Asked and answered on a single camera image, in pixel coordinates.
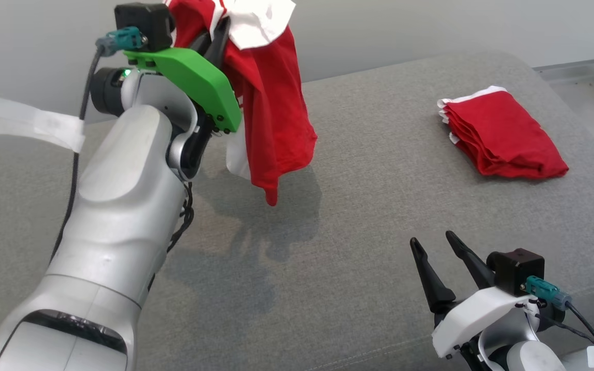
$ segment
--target wire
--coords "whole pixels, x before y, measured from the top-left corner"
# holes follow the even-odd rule
[[[185,190],[187,191],[187,198],[182,204],[184,211],[180,213],[180,216],[183,216],[183,222],[180,228],[171,236],[171,243],[167,248],[167,253],[175,247],[175,244],[177,244],[177,241],[180,239],[182,234],[185,233],[187,228],[189,228],[191,225],[191,222],[194,221],[194,209],[192,207],[194,199],[193,193],[191,192],[191,182],[185,185]]]
[[[89,67],[89,74],[87,75],[87,82],[84,86],[84,94],[82,95],[82,106],[79,109],[79,119],[84,121],[87,115],[87,108],[89,107],[89,93],[90,93],[90,83],[93,79],[93,75],[95,74],[95,68],[97,68],[97,64],[104,53],[104,47],[99,45],[95,52],[95,56],[93,56],[93,60],[91,61],[91,66]],[[65,216],[63,217],[63,223],[61,223],[61,229],[59,230],[59,235],[56,237],[56,242],[54,242],[54,249],[52,249],[52,256],[49,258],[49,262],[52,262],[54,259],[54,255],[56,255],[56,251],[59,249],[59,245],[61,244],[61,240],[63,240],[63,230],[65,229],[66,223],[68,223],[68,218],[70,218],[70,214],[73,213],[73,205],[75,204],[75,193],[77,192],[77,176],[79,172],[79,154],[75,152],[73,154],[73,178],[71,179],[70,183],[70,197],[68,199],[68,208],[65,211]]]
[[[582,314],[577,310],[577,308],[575,308],[574,305],[572,305],[572,303],[570,303],[569,301],[565,303],[565,306],[568,307],[568,309],[570,309],[570,311],[574,315],[576,315],[577,318],[579,318],[579,320],[582,322],[582,324],[584,324],[584,326],[588,329],[588,331],[590,331],[591,335],[594,336],[594,329],[592,328],[592,326],[590,326],[590,324],[582,316]]]
[[[590,336],[582,333],[581,331],[579,331],[579,330],[577,330],[577,329],[575,329],[573,327],[567,326],[566,324],[562,324],[561,322],[558,322],[558,321],[554,321],[553,319],[548,318],[548,317],[544,317],[544,316],[542,316],[540,314],[536,314],[535,317],[536,318],[539,318],[540,320],[544,320],[546,322],[550,322],[550,323],[552,323],[552,324],[554,324],[556,326],[559,326],[562,329],[566,329],[568,331],[571,331],[574,335],[581,336],[582,338],[590,341],[594,345],[594,339],[593,338],[591,338]]]

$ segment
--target gray couch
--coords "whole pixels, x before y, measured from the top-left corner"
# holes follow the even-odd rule
[[[436,100],[489,85],[540,122],[567,176],[484,178],[450,143]],[[304,96],[316,156],[281,178],[276,207],[226,171],[223,141],[208,148],[195,221],[142,312],[139,369],[465,369],[436,357],[408,247],[418,237],[464,298],[475,288],[448,229],[480,256],[541,254],[546,278],[594,324],[594,138],[525,63],[442,56],[309,82]],[[108,127],[89,127],[85,157]],[[28,144],[0,148],[0,321],[42,277],[68,190],[69,154]],[[559,354],[585,346],[559,329],[541,338]]]

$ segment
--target white trim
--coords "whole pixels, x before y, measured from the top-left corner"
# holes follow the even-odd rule
[[[244,118],[240,122],[238,131],[226,137],[226,167],[232,174],[241,176],[244,179],[252,179],[252,171],[249,167],[249,158],[247,156]]]
[[[474,99],[479,96],[483,96],[486,94],[492,94],[493,92],[507,92],[507,90],[505,88],[496,87],[496,86],[492,85],[492,86],[488,87],[487,89],[482,89],[481,91],[477,91],[471,95],[461,96],[461,97],[455,98],[455,99],[448,99],[448,98],[439,99],[437,101],[437,106],[439,108],[444,108],[444,107],[446,107],[446,104],[448,104],[448,103],[462,103],[464,101]]]
[[[453,133],[448,133],[448,139],[450,139],[454,145],[457,145],[457,142],[460,141],[460,138]]]
[[[440,115],[440,116],[441,116],[441,118],[442,118],[442,120],[441,120],[441,121],[442,121],[444,124],[448,125],[448,116],[446,115],[446,111],[444,111],[444,110],[441,110],[441,111],[439,111],[439,115]]]

